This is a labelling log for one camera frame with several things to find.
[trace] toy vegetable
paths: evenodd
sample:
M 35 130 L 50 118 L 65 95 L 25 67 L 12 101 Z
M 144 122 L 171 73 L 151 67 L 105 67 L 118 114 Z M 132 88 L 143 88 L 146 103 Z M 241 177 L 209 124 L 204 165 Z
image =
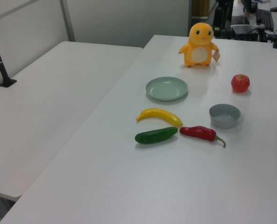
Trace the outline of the toy vegetable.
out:
M 179 126 L 179 127 L 182 126 L 182 121 L 180 120 L 180 118 L 170 113 L 169 111 L 165 111 L 159 108 L 149 108 L 149 109 L 143 110 L 140 113 L 140 115 L 137 117 L 137 121 L 141 121 L 141 119 L 149 118 L 149 117 L 162 118 L 170 122 L 172 125 Z
M 209 24 L 199 22 L 191 27 L 187 44 L 179 50 L 179 54 L 184 53 L 184 63 L 187 67 L 192 67 L 197 63 L 209 65 L 211 57 L 216 62 L 218 61 L 219 49 L 211 42 L 212 38 L 213 29 Z
M 182 127 L 180 128 L 180 133 L 190 137 L 195 137 L 199 139 L 204 139 L 208 141 L 220 140 L 223 142 L 223 147 L 226 147 L 226 143 L 220 137 L 216 135 L 216 132 L 210 128 L 203 126 L 196 127 Z
M 158 130 L 142 132 L 135 136 L 138 143 L 151 144 L 166 140 L 178 132 L 176 127 L 166 127 Z

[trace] white wall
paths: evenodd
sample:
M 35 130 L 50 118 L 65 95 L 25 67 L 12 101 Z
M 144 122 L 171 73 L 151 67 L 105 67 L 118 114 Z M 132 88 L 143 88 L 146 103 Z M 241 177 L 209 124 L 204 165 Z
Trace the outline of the white wall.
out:
M 153 35 L 188 36 L 191 0 L 63 0 L 77 42 L 144 47 Z
M 0 55 L 10 77 L 67 40 L 59 0 L 37 0 L 0 18 Z

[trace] fake fruit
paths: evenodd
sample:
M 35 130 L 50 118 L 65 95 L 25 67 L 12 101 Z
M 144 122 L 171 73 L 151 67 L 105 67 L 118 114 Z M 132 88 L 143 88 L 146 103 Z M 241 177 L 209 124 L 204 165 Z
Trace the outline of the fake fruit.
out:
M 203 127 L 203 126 L 182 127 L 180 128 L 180 133 L 183 135 L 204 139 L 208 141 L 219 140 L 223 142 L 223 147 L 224 148 L 226 147 L 225 141 L 216 135 L 216 131 L 207 127 Z
M 143 110 L 140 113 L 140 115 L 137 117 L 137 121 L 139 122 L 142 119 L 149 118 L 149 117 L 162 118 L 174 126 L 181 127 L 183 125 L 180 118 L 178 118 L 176 115 L 170 113 L 169 111 L 165 111 L 165 110 L 159 109 L 159 108 L 149 108 L 149 109 Z
M 231 84 L 235 92 L 245 92 L 249 88 L 250 81 L 246 75 L 238 74 L 232 78 Z
M 142 144 L 151 144 L 166 140 L 178 132 L 176 127 L 166 127 L 158 130 L 142 132 L 135 136 L 135 140 Z

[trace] yellow banana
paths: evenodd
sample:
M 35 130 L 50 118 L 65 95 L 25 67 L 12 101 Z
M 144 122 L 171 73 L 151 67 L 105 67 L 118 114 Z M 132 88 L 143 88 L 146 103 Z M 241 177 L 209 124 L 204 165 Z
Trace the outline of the yellow banana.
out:
M 149 117 L 158 117 L 162 118 L 168 122 L 170 122 L 174 126 L 179 126 L 181 127 L 182 121 L 180 118 L 178 118 L 176 115 L 170 113 L 169 111 L 165 111 L 163 109 L 159 108 L 149 108 L 143 110 L 140 115 L 137 117 L 137 121 L 141 121 L 144 118 L 149 118 Z

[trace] pepper stem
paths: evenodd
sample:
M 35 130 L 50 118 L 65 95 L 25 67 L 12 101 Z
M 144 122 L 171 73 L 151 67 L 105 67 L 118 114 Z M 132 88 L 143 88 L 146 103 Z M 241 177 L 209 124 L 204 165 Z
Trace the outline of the pepper stem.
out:
M 224 140 L 222 140 L 220 137 L 218 137 L 217 135 L 214 137 L 214 140 L 219 140 L 223 142 L 223 147 L 226 147 L 226 142 Z

